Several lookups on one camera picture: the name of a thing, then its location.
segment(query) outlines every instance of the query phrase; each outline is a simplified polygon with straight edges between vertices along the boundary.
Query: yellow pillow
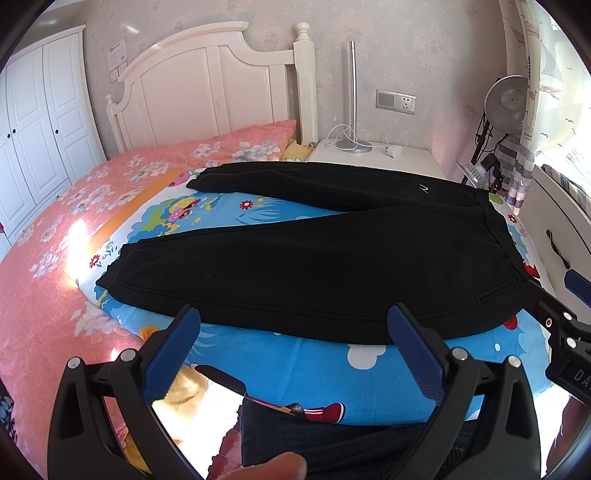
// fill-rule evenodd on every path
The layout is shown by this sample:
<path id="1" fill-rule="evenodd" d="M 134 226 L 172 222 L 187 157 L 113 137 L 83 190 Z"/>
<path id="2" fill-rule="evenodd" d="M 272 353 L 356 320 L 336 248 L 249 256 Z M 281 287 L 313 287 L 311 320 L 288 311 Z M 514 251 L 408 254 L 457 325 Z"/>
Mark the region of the yellow pillow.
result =
<path id="1" fill-rule="evenodd" d="M 310 154 L 314 151 L 313 147 L 304 147 L 293 138 L 287 144 L 287 148 L 283 155 L 279 158 L 280 161 L 306 161 Z"/>

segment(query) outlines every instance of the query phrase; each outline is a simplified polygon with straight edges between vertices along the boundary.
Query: screw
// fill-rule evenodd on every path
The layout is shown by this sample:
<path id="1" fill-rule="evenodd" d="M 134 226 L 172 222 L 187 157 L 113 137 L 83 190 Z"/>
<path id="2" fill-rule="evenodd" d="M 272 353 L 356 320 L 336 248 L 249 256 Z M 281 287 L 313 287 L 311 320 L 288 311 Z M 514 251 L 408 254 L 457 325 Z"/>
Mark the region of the screw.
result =
<path id="1" fill-rule="evenodd" d="M 515 355 L 510 355 L 508 362 L 510 366 L 515 368 L 519 368 L 521 366 L 521 360 L 519 360 L 519 357 Z"/>
<path id="2" fill-rule="evenodd" d="M 457 346 L 452 350 L 452 355 L 454 358 L 462 361 L 468 358 L 468 352 L 460 346 Z"/>
<path id="3" fill-rule="evenodd" d="M 128 348 L 127 350 L 123 350 L 121 352 L 120 357 L 124 362 L 131 362 L 135 358 L 135 353 L 136 352 L 134 349 Z"/>
<path id="4" fill-rule="evenodd" d="M 72 358 L 70 358 L 68 360 L 68 368 L 71 368 L 72 370 L 74 370 L 75 368 L 78 368 L 79 365 L 80 365 L 80 359 L 77 356 L 73 356 Z"/>

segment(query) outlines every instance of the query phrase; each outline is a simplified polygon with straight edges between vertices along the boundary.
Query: lamp base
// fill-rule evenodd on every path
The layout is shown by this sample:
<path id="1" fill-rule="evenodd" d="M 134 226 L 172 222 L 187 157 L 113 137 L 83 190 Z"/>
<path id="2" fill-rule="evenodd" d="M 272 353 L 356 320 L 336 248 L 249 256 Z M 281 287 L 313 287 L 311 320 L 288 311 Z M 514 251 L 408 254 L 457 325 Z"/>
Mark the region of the lamp base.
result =
<path id="1" fill-rule="evenodd" d="M 349 139 L 339 140 L 335 147 L 341 149 L 342 151 L 349 152 L 349 153 L 367 153 L 371 152 L 372 146 L 370 143 L 364 142 L 362 140 L 357 140 L 356 142 L 352 142 Z"/>

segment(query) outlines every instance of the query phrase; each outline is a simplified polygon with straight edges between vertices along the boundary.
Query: blue gripper pad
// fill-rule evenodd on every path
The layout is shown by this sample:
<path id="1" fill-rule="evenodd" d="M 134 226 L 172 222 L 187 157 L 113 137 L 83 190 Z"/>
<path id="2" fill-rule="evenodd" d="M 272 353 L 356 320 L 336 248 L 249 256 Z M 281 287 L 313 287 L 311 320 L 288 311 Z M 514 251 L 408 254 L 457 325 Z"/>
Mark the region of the blue gripper pad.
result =
<path id="1" fill-rule="evenodd" d="M 446 372 L 427 342 L 399 306 L 388 310 L 388 333 L 398 347 L 414 381 L 427 398 L 439 405 L 445 395 Z"/>
<path id="2" fill-rule="evenodd" d="M 564 276 L 564 286 L 575 294 L 587 307 L 591 308 L 591 282 L 589 280 L 579 272 L 569 270 Z"/>
<path id="3" fill-rule="evenodd" d="M 168 333 L 144 371 L 142 396 L 148 405 L 166 396 L 200 330 L 201 315 L 191 307 Z"/>

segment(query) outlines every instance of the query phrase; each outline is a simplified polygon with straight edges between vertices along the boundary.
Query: power adapter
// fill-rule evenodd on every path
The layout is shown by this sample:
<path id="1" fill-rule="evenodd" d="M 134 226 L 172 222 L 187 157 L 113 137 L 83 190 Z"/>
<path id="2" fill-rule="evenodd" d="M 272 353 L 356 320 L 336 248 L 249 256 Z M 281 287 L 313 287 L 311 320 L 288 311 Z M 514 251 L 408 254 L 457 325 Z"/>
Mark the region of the power adapter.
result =
<path id="1" fill-rule="evenodd" d="M 386 149 L 386 153 L 389 157 L 396 158 L 402 155 L 402 147 L 400 145 L 390 145 Z"/>

